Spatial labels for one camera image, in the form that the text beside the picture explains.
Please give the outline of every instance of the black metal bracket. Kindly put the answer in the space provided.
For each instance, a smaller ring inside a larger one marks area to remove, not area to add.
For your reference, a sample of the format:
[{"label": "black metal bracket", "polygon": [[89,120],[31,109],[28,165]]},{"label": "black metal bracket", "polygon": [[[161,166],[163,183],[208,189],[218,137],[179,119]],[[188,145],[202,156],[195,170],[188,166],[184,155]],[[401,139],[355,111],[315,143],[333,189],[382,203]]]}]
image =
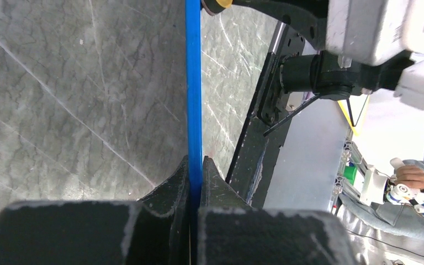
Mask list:
[{"label": "black metal bracket", "polygon": [[262,120],[267,118],[266,114],[275,119],[273,115],[276,112],[285,115],[288,113],[284,108],[290,93],[282,90],[278,78],[274,78],[274,73],[280,58],[300,55],[305,43],[302,36],[285,25],[280,41],[275,44],[277,46],[275,52],[270,51],[264,61],[226,177],[226,182],[241,198],[258,208],[264,205],[280,147],[285,143],[290,126],[290,123],[285,123],[268,137],[263,136],[271,122]]}]

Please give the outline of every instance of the gray marble surface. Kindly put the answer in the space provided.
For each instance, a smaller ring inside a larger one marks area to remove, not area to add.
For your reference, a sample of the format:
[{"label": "gray marble surface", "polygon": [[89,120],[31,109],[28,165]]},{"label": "gray marble surface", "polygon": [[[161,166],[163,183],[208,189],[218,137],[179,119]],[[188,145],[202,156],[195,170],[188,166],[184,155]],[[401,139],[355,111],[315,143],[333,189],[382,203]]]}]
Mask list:
[{"label": "gray marble surface", "polygon": [[[0,209],[138,199],[174,171],[184,21],[184,0],[0,1]],[[204,154],[222,176],[274,26],[246,8],[202,13]]]},{"label": "gray marble surface", "polygon": [[230,167],[277,21],[232,6],[210,17],[203,12],[202,89],[204,155],[223,178]]}]

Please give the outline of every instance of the blue strip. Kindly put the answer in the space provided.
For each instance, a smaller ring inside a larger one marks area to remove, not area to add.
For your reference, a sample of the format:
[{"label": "blue strip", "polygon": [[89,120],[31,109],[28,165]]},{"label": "blue strip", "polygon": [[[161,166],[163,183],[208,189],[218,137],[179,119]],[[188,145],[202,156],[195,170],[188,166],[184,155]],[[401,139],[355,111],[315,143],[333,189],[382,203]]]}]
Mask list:
[{"label": "blue strip", "polygon": [[186,0],[186,83],[191,199],[191,245],[197,242],[197,210],[202,187],[202,99],[200,71],[200,0]]},{"label": "blue strip", "polygon": [[396,200],[396,199],[394,199],[394,197],[391,195],[391,193],[388,193],[388,196],[389,196],[389,198],[391,199],[391,200],[393,200],[393,201],[395,201],[395,202],[400,202],[401,200]]}]

